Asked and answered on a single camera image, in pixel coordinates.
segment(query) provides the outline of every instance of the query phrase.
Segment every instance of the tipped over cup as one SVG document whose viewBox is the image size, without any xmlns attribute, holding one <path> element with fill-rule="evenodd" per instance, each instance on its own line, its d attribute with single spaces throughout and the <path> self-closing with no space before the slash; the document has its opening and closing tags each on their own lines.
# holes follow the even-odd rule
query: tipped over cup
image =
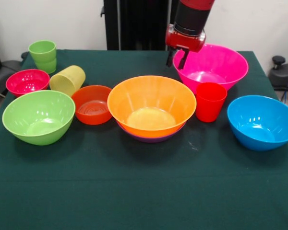
<svg viewBox="0 0 288 230">
<path fill-rule="evenodd" d="M 50 88 L 72 96 L 85 81 L 85 72 L 79 66 L 69 66 L 50 78 Z"/>
</svg>

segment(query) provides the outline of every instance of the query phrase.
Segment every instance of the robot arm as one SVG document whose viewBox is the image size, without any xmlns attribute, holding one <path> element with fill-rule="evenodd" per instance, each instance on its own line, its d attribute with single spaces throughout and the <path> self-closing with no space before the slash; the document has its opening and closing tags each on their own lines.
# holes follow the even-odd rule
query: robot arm
<svg viewBox="0 0 288 230">
<path fill-rule="evenodd" d="M 183 49 L 179 69 L 183 69 L 189 51 L 198 52 L 206 41 L 204 26 L 215 0 L 179 0 L 175 22 L 168 26 L 166 44 L 169 46 L 167 65 L 172 64 L 175 49 Z"/>
</svg>

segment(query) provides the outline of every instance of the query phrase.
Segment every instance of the cup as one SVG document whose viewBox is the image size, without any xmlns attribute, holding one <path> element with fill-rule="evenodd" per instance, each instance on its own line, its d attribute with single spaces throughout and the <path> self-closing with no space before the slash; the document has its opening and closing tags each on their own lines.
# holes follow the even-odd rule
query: cup
<svg viewBox="0 0 288 230">
<path fill-rule="evenodd" d="M 53 73 L 57 67 L 57 48 L 52 41 L 37 41 L 29 46 L 29 52 L 35 65 L 47 73 Z"/>
<path fill-rule="evenodd" d="M 213 122 L 219 116 L 227 97 L 227 90 L 212 82 L 201 83 L 196 88 L 196 117 L 203 122 Z"/>
<path fill-rule="evenodd" d="M 50 88 L 72 96 L 85 81 L 85 72 L 79 66 L 69 66 L 50 78 Z"/>
</svg>

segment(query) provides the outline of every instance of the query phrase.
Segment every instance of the magenta bowl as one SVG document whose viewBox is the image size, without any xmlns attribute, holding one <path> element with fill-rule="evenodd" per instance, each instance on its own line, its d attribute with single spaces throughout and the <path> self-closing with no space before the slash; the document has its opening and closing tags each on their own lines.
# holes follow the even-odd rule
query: magenta bowl
<svg viewBox="0 0 288 230">
<path fill-rule="evenodd" d="M 45 90 L 49 86 L 50 76 L 39 69 L 26 69 L 11 75 L 6 81 L 6 88 L 16 97 L 29 92 Z"/>
<path fill-rule="evenodd" d="M 134 135 L 134 134 L 131 134 L 130 132 L 128 132 L 126 129 L 124 129 L 120 124 L 119 122 L 117 122 L 119 127 L 121 127 L 122 130 L 124 130 L 127 134 L 129 134 L 131 137 L 133 137 L 134 139 L 138 140 L 138 141 L 141 141 L 141 142 L 145 142 L 145 143 L 159 143 L 159 142 L 162 142 L 162 141 L 165 141 L 169 138 L 171 138 L 172 136 L 174 136 L 176 133 L 179 132 L 179 130 L 181 130 L 184 125 L 186 123 L 183 123 L 181 125 L 181 127 L 174 133 L 170 134 L 170 135 L 167 135 L 167 136 L 163 136 L 163 137 L 159 137 L 159 138 L 145 138 L 145 137 L 141 137 L 141 136 L 137 136 L 137 135 Z"/>
<path fill-rule="evenodd" d="M 218 83 L 229 90 L 249 71 L 247 60 L 237 51 L 224 46 L 205 44 L 198 53 L 190 51 L 184 68 L 178 69 L 183 55 L 183 50 L 176 52 L 173 64 L 182 82 L 193 93 L 204 82 Z"/>
</svg>

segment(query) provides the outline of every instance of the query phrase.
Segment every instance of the orange bowl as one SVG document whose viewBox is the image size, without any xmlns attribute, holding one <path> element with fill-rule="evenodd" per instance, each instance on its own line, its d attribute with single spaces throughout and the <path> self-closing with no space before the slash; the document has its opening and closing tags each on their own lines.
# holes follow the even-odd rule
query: orange bowl
<svg viewBox="0 0 288 230">
<path fill-rule="evenodd" d="M 111 119 L 107 99 L 111 89 L 102 85 L 83 87 L 72 95 L 76 105 L 75 115 L 87 125 L 99 125 Z"/>
<path fill-rule="evenodd" d="M 108 109 L 129 133 L 158 138 L 175 133 L 195 112 L 192 91 L 177 80 L 139 76 L 115 86 Z"/>
</svg>

